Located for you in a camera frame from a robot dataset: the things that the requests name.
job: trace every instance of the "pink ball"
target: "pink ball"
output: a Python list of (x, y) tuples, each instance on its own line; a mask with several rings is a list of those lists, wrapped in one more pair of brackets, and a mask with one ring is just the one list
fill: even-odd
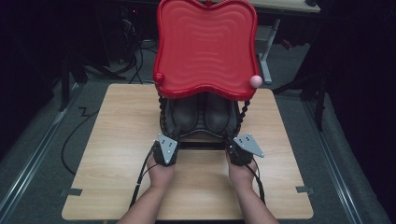
[(253, 88), (259, 88), (262, 84), (262, 78), (260, 76), (253, 76), (250, 78), (250, 86)]

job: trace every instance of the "dark background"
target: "dark background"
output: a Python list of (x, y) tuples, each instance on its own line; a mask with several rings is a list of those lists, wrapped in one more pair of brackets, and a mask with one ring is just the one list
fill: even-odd
[[(136, 20), (142, 38), (158, 38), (157, 3), (127, 4), (129, 10), (137, 9), (131, 21)], [(355, 157), (389, 218), (396, 222), (395, 3), (335, 0), (319, 1), (319, 5), (322, 19), (282, 14), (276, 43), (286, 39), (293, 46), (312, 44), (296, 79), (317, 78), (298, 88), (311, 90), (315, 99), (318, 86), (325, 84)], [(0, 3), (1, 158), (53, 97), (66, 54), (77, 52), (101, 65), (128, 60), (121, 6), (125, 4)], [(259, 11), (260, 23), (270, 22), (277, 13)]]

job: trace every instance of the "metal bracket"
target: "metal bracket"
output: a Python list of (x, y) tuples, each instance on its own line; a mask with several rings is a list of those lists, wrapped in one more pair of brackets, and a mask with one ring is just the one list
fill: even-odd
[(296, 187), (296, 190), (297, 190), (297, 193), (306, 193), (307, 195), (315, 194), (314, 189), (309, 188), (307, 186)]
[(238, 146), (240, 146), (245, 151), (253, 153), (261, 158), (264, 157), (264, 153), (260, 149), (259, 145), (256, 143), (256, 140), (254, 140), (253, 135), (251, 135), (251, 133), (240, 137), (235, 137), (233, 140), (235, 141), (236, 144), (238, 144)]
[(177, 141), (161, 133), (158, 134), (158, 140), (161, 144), (163, 159), (165, 160), (165, 163), (168, 164), (172, 159), (173, 154), (175, 153), (175, 149), (177, 147)]
[(80, 196), (82, 193), (82, 189), (63, 189), (59, 194), (62, 197), (66, 197), (67, 195)]

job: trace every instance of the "wooden tabletop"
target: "wooden tabletop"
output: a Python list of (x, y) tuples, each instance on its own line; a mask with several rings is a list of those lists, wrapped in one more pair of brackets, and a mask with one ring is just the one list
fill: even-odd
[[(110, 85), (63, 210), (68, 220), (119, 219), (128, 210), (143, 160), (160, 130), (152, 85)], [(257, 90), (240, 135), (251, 133), (265, 154), (256, 158), (265, 200), (276, 218), (311, 218), (313, 210), (274, 95)], [(149, 186), (145, 176), (139, 195)], [(176, 176), (158, 219), (241, 219), (223, 150), (180, 150)]]

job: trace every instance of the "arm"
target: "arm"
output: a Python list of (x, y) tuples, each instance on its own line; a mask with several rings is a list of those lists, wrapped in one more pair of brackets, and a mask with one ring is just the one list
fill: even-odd
[[(241, 208), (245, 222), (247, 224), (279, 223), (253, 190), (253, 174), (244, 166), (231, 164), (228, 153), (226, 157), (229, 166), (229, 176), (233, 183), (233, 188), (235, 189), (239, 207)], [(252, 170), (257, 170), (255, 162), (251, 162), (249, 166)]]
[[(149, 168), (155, 164), (155, 160), (151, 155), (148, 159), (147, 167)], [(148, 171), (148, 174), (151, 181), (150, 186), (118, 223), (147, 224), (155, 223), (157, 220), (163, 197), (175, 174), (175, 165), (169, 167), (156, 165)]]

